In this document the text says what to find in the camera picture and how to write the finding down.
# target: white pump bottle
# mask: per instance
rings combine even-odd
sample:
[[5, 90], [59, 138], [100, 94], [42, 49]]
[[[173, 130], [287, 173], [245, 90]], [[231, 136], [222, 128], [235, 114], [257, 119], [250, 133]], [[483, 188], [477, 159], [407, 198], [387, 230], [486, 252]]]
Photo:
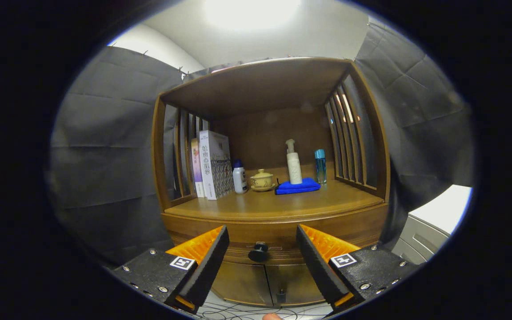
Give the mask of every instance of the white pump bottle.
[[288, 145], [288, 172], [290, 173], [290, 183], [291, 184], [301, 184], [301, 168], [299, 166], [299, 156], [297, 152], [293, 151], [293, 144], [295, 140], [289, 139], [286, 141]]

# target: cabinet door handle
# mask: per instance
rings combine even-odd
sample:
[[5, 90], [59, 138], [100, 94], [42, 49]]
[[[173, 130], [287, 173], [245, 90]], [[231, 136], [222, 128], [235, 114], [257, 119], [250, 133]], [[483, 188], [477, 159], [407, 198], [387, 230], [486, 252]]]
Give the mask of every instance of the cabinet door handle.
[[286, 292], [284, 291], [284, 289], [280, 289], [280, 292], [276, 294], [276, 301], [279, 304], [286, 303]]

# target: white book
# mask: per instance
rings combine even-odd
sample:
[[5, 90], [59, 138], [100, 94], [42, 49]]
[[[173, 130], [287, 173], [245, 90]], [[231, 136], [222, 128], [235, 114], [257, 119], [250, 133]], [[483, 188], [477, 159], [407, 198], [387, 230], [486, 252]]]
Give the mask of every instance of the white book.
[[234, 191], [228, 137], [209, 130], [199, 132], [199, 153], [207, 199], [216, 200]]

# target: cup lid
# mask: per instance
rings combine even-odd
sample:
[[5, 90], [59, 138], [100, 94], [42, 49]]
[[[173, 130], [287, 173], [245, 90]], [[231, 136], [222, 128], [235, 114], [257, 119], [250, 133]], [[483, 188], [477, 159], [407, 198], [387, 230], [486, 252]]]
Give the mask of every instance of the cup lid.
[[264, 169], [258, 169], [258, 173], [254, 176], [251, 176], [250, 179], [257, 179], [257, 178], [270, 178], [273, 176], [273, 174], [264, 172]]

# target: saucer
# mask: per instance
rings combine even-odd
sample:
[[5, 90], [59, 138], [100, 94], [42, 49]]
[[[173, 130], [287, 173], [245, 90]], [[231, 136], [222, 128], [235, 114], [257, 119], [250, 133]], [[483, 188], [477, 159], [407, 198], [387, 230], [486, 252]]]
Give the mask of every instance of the saucer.
[[276, 188], [276, 184], [272, 184], [271, 186], [269, 187], [264, 187], [264, 188], [255, 188], [254, 186], [250, 186], [250, 188], [254, 191], [258, 191], [258, 192], [264, 192], [264, 191], [270, 191], [272, 190], [273, 188]]

